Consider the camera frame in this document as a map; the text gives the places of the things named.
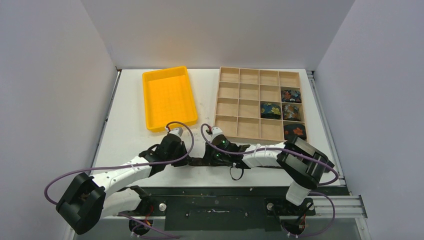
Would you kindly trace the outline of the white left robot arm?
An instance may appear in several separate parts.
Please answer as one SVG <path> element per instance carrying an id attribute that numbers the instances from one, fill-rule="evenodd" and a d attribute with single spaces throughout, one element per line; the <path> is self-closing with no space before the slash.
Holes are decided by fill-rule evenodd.
<path id="1" fill-rule="evenodd" d="M 181 137 L 171 131 L 155 150 L 140 153 L 117 169 L 76 175 L 58 201 L 56 211 L 78 235 L 91 230 L 100 219 L 120 212 L 144 215 L 149 210 L 148 195 L 133 183 L 163 171 L 169 161 L 185 156 Z"/>

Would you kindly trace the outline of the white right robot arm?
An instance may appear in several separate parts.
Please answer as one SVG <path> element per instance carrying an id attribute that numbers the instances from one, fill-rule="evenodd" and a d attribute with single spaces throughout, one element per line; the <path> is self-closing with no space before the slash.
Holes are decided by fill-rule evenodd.
<path id="1" fill-rule="evenodd" d="M 205 142 L 218 151 L 221 157 L 229 157 L 231 166 L 240 169 L 280 167 L 292 182 L 283 199 L 282 207 L 290 215 L 303 207 L 308 194 L 319 186 L 325 186 L 339 179 L 338 172 L 328 157 L 305 140 L 295 137 L 274 145 L 249 146 L 238 151 L 229 151 L 231 142 L 223 135 L 214 135 L 213 141 Z"/>

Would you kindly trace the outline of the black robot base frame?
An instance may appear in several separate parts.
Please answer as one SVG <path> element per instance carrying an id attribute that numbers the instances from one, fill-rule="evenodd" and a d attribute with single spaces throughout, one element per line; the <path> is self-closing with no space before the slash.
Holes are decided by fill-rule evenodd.
<path id="1" fill-rule="evenodd" d="M 286 187 L 131 187 L 139 205 L 119 209 L 116 217 L 140 232 L 147 224 L 164 221 L 166 231 L 277 232 L 305 230 L 309 220 L 366 218 L 363 199 L 345 186 L 324 186 L 310 193 L 300 206 L 289 203 Z"/>

